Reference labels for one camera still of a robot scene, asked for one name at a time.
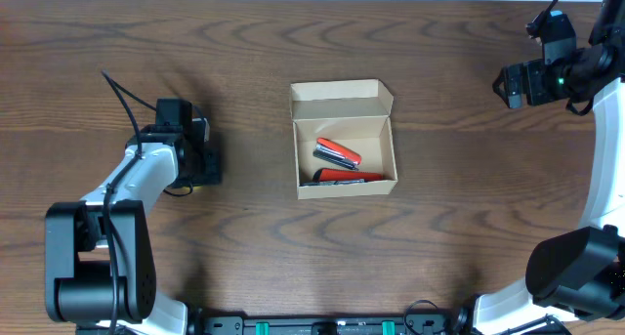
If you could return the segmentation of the green black whiteboard marker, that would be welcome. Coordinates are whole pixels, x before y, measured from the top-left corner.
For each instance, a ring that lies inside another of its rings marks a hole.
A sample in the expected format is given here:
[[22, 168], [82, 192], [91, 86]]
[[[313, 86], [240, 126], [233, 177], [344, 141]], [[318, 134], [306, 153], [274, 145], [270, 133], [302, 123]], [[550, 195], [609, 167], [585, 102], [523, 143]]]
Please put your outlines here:
[[342, 181], [319, 181], [319, 182], [308, 182], [302, 184], [302, 187], [326, 187], [326, 186], [340, 186], [340, 185], [355, 185], [355, 184], [363, 184], [366, 183], [364, 179], [355, 179], [355, 180], [342, 180]]

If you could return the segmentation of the red stapler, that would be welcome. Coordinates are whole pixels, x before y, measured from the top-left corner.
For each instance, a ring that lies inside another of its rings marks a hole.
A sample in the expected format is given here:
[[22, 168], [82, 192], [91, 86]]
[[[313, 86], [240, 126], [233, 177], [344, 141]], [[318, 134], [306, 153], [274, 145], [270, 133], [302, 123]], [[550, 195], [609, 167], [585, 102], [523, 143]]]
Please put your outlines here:
[[349, 170], [356, 170], [362, 161], [358, 153], [325, 138], [316, 140], [312, 155]]

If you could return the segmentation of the red utility knife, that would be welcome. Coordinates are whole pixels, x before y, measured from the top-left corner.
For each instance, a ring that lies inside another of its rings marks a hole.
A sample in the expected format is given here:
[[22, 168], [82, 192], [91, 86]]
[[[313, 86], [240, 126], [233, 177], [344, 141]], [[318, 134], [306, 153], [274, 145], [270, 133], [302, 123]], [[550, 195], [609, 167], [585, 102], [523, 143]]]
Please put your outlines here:
[[321, 168], [317, 170], [312, 180], [314, 182], [329, 182], [329, 181], [365, 181], [375, 182], [382, 181], [384, 176], [379, 173], [362, 172], [354, 170], [337, 170], [329, 168]]

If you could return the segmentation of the cardboard box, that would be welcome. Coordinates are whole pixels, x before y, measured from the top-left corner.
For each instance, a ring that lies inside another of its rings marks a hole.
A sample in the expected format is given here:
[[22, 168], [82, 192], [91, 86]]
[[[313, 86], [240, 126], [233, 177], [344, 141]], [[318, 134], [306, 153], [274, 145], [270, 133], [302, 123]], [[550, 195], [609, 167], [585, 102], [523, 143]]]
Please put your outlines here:
[[[398, 176], [391, 113], [394, 96], [378, 79], [303, 82], [290, 85], [290, 110], [297, 170], [297, 197], [334, 198], [389, 194]], [[354, 171], [379, 173], [382, 181], [302, 187], [321, 168], [349, 170], [313, 156], [325, 138], [358, 153]]]

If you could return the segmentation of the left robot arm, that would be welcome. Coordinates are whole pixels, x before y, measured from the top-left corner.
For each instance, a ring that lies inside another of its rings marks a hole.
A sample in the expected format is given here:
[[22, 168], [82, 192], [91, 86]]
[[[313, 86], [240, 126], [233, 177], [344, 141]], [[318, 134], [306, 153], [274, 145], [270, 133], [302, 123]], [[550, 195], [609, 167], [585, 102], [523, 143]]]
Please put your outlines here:
[[163, 194], [222, 180], [209, 122], [192, 103], [160, 99], [96, 189], [45, 216], [45, 308], [79, 334], [200, 334], [199, 310], [157, 288], [147, 216]]

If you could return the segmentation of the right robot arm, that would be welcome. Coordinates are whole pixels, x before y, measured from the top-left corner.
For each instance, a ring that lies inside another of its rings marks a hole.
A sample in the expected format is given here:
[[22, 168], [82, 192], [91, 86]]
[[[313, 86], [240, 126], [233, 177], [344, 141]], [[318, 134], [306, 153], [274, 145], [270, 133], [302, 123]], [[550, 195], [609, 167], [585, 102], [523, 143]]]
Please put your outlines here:
[[541, 57], [502, 67], [492, 89], [509, 109], [563, 101], [591, 116], [584, 209], [575, 229], [537, 244], [521, 279], [460, 311], [458, 334], [565, 334], [569, 322], [624, 318], [624, 0], [602, 1], [585, 47], [553, 5], [526, 32]]

